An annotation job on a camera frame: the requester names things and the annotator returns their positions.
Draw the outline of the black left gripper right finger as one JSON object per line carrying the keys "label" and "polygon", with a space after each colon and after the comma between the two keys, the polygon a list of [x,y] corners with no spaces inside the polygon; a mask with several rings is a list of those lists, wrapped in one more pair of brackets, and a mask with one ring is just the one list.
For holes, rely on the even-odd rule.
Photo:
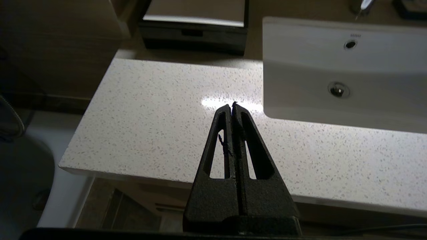
{"label": "black left gripper right finger", "polygon": [[247,234],[301,234],[299,211],[250,112],[232,105],[239,230]]}

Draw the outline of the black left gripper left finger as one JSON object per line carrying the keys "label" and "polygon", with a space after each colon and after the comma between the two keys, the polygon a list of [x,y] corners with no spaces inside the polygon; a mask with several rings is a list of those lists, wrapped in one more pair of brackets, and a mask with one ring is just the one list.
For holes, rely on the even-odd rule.
{"label": "black left gripper left finger", "polygon": [[[217,141],[220,140],[224,178],[210,177]],[[183,231],[228,233],[226,220],[239,215],[235,154],[232,142],[232,114],[228,104],[218,108],[183,213]]]}

